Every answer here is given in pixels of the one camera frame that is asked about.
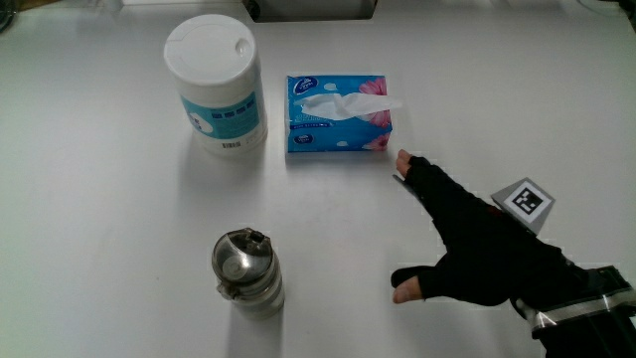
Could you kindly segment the person's right hand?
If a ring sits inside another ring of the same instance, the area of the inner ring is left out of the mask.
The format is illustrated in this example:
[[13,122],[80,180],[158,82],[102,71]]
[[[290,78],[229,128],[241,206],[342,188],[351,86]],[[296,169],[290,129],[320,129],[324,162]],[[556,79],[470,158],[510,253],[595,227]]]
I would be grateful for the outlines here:
[[425,158],[400,150],[397,171],[422,203],[446,247],[431,266],[396,270],[393,301],[439,296],[495,306],[519,298],[548,308],[581,293],[587,273]]

